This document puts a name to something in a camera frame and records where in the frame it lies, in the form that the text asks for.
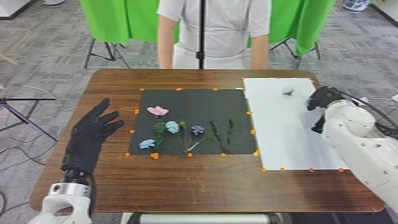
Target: person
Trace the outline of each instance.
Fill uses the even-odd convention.
[[[207,0],[207,69],[267,68],[271,7],[271,0]],[[161,69],[200,68],[200,60],[196,59],[200,12],[200,0],[161,0]],[[180,20],[180,42],[175,45],[175,26]],[[253,49],[248,48],[250,36]]]

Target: white shirt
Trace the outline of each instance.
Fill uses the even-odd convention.
[[[182,19],[178,46],[200,49],[200,0],[161,0],[159,14]],[[207,57],[228,58],[242,54],[250,36],[271,32],[271,0],[207,0]]]

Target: wooden table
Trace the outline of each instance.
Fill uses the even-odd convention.
[[[104,146],[97,168],[97,212],[377,212],[385,203],[351,172],[264,172],[260,157],[125,157],[141,89],[237,88],[242,77],[312,78],[306,71],[100,70],[65,129],[58,150],[31,197],[42,209],[51,185],[63,177],[61,160],[72,127],[106,97],[127,125]]]

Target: blue flower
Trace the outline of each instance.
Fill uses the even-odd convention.
[[[141,149],[150,149],[152,147],[155,147],[155,140],[148,139],[146,141],[141,142]]]
[[[202,135],[205,133],[205,127],[203,126],[194,126],[193,127],[193,133],[194,133],[194,135]]]
[[[168,131],[177,134],[180,132],[180,125],[178,125],[178,122],[177,121],[170,121],[166,123],[166,128],[168,128]]]

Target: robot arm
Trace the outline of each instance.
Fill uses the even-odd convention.
[[[398,212],[398,141],[381,137],[374,115],[337,89],[317,91],[308,109],[317,107],[326,108],[326,115],[313,130],[322,132],[360,181]]]
[[[109,108],[111,101],[104,100],[83,120],[74,131],[72,140],[63,159],[65,178],[51,187],[49,196],[43,200],[42,214],[31,220],[29,224],[91,224],[91,214],[95,210],[95,168],[98,163],[102,145],[125,125],[123,121],[114,123],[120,117],[114,112],[102,116]],[[58,212],[74,208],[70,215],[59,215]]]

